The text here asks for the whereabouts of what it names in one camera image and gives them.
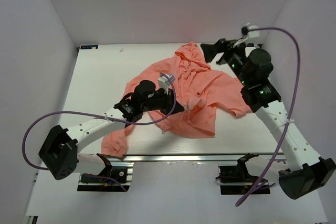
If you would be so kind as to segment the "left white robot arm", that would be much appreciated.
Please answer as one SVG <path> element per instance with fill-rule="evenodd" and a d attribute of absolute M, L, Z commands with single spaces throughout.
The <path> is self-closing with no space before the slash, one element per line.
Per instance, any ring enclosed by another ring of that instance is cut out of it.
<path fill-rule="evenodd" d="M 104 182 L 115 179 L 112 165 L 103 154 L 83 154 L 96 140 L 130 125 L 139 125 L 144 112 L 160 111 L 165 117 L 184 111 L 176 100 L 174 76 L 162 74 L 155 84 L 142 80 L 134 91 L 125 95 L 103 115 L 69 128 L 54 126 L 48 133 L 39 157 L 56 180 L 80 173 Z"/>

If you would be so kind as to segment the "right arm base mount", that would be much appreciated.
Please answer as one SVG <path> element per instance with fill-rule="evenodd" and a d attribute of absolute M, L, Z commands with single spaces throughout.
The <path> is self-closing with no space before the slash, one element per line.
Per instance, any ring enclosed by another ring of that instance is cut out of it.
<path fill-rule="evenodd" d="M 244 195 L 253 186 L 269 159 L 255 153 L 248 153 L 238 159 L 218 162 L 218 175 L 221 195 Z"/>

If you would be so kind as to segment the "salmon pink jacket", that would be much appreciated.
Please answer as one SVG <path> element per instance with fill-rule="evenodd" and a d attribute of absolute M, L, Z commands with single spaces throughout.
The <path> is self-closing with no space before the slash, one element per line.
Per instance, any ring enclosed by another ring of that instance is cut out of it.
<path fill-rule="evenodd" d="M 175 76 L 177 101 L 184 111 L 167 119 L 163 119 L 163 113 L 158 110 L 148 112 L 156 124 L 130 125 L 109 133 L 102 139 L 102 154 L 122 157 L 126 153 L 178 153 L 188 141 L 197 140 L 209 147 L 211 139 L 219 133 L 215 129 L 219 121 L 218 109 L 228 113 L 232 119 L 241 119 L 251 113 L 240 93 L 243 87 L 240 81 L 212 69 L 195 42 L 184 44 L 173 56 L 131 74 L 128 82 L 121 85 L 123 94 L 133 92 L 142 80 L 157 84 L 161 72 Z"/>

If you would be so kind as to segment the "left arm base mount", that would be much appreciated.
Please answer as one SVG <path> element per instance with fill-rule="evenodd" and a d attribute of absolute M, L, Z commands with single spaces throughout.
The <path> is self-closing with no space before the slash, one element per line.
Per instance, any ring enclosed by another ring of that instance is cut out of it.
<path fill-rule="evenodd" d="M 133 165 L 110 160 L 102 154 L 78 154 L 75 173 L 80 174 L 77 191 L 126 193 Z"/>

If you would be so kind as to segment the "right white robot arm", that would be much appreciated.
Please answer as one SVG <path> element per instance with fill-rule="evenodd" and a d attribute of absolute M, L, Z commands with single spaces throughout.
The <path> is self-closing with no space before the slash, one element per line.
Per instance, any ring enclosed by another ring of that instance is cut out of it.
<path fill-rule="evenodd" d="M 241 94 L 245 103 L 278 143 L 248 193 L 261 188 L 264 179 L 275 179 L 289 198 L 298 199 L 323 187 L 335 171 L 335 162 L 322 158 L 291 121 L 291 112 L 286 111 L 280 94 L 268 80 L 274 69 L 270 54 L 256 48 L 246 55 L 245 48 L 246 44 L 240 40 L 220 39 L 214 44 L 201 44 L 206 62 L 222 53 L 217 65 L 230 66 L 243 85 Z"/>

